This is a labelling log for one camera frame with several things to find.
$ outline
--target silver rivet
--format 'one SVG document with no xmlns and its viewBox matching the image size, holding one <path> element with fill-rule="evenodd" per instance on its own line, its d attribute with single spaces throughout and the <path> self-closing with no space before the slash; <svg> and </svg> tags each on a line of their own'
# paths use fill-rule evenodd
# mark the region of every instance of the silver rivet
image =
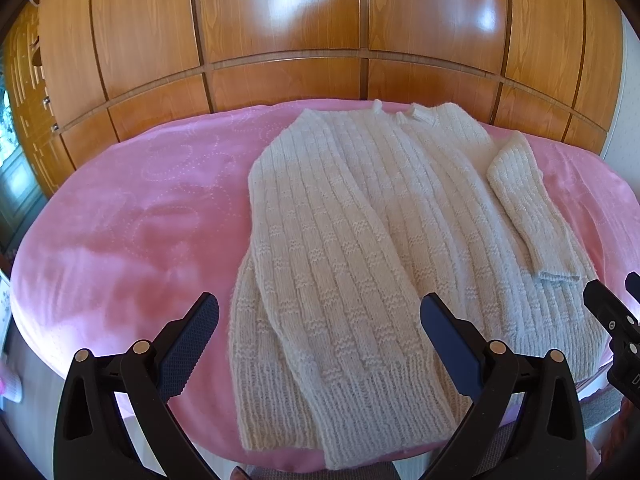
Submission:
<svg viewBox="0 0 640 480">
<path fill-rule="evenodd" d="M 491 341 L 489 350 L 494 354 L 504 354 L 507 351 L 507 346 L 502 341 Z"/>
<path fill-rule="evenodd" d="M 133 351 L 136 354 L 143 354 L 150 348 L 149 341 L 145 339 L 141 339 L 140 341 L 136 341 L 135 345 L 133 345 Z"/>
<path fill-rule="evenodd" d="M 79 363 L 81 363 L 88 357 L 89 357 L 89 351 L 86 350 L 85 348 L 83 348 L 82 350 L 78 350 L 76 352 L 76 361 L 78 361 Z"/>
<path fill-rule="evenodd" d="M 561 363 L 564 361 L 564 354 L 559 350 L 552 350 L 549 356 L 556 362 Z"/>
</svg>

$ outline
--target pink and white object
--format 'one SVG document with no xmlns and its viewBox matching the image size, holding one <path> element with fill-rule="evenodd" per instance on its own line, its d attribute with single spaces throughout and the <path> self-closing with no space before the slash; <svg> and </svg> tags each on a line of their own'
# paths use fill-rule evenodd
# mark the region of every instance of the pink and white object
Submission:
<svg viewBox="0 0 640 480">
<path fill-rule="evenodd" d="M 322 469 L 318 450 L 242 448 L 226 355 L 228 307 L 251 231 L 247 176 L 254 160 L 304 108 L 370 106 L 340 100 L 258 106 L 164 124 L 111 146 L 69 178 L 20 246 L 12 309 L 27 343 L 65 376 L 79 348 L 123 352 L 182 317 L 203 290 L 212 292 L 220 323 L 184 392 L 170 401 L 172 412 L 192 440 L 221 457 L 296 472 Z M 640 308 L 624 290 L 626 274 L 640 268 L 633 192 L 592 153 L 527 139 L 549 196 L 599 278 L 637 316 Z M 130 410 L 125 399 L 121 407 Z"/>
</svg>

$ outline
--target knit pattern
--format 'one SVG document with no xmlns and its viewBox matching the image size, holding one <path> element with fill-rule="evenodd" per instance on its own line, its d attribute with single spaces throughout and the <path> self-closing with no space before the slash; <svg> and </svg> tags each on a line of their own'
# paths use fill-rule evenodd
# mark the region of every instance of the knit pattern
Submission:
<svg viewBox="0 0 640 480">
<path fill-rule="evenodd" d="M 319 448 L 345 468 L 449 438 L 468 399 L 420 325 L 428 292 L 487 339 L 595 372 L 593 266 L 522 134 L 498 152 L 453 104 L 305 110 L 249 189 L 229 338 L 245 448 Z"/>
</svg>

